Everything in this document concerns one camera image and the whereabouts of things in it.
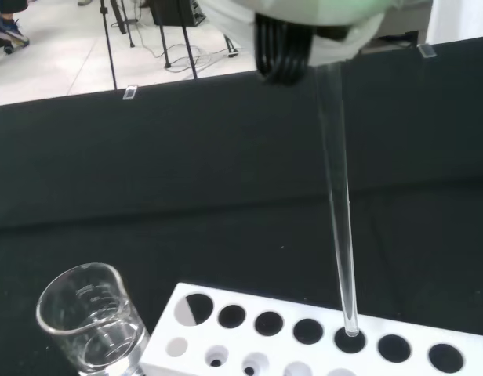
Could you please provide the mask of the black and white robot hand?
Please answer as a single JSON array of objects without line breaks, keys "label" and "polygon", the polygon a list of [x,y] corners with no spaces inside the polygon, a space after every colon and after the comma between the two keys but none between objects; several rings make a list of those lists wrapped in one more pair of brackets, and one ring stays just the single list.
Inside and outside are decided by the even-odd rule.
[{"label": "black and white robot hand", "polygon": [[393,2],[203,0],[199,5],[225,36],[252,52],[265,82],[294,85],[308,67],[355,57]]}]

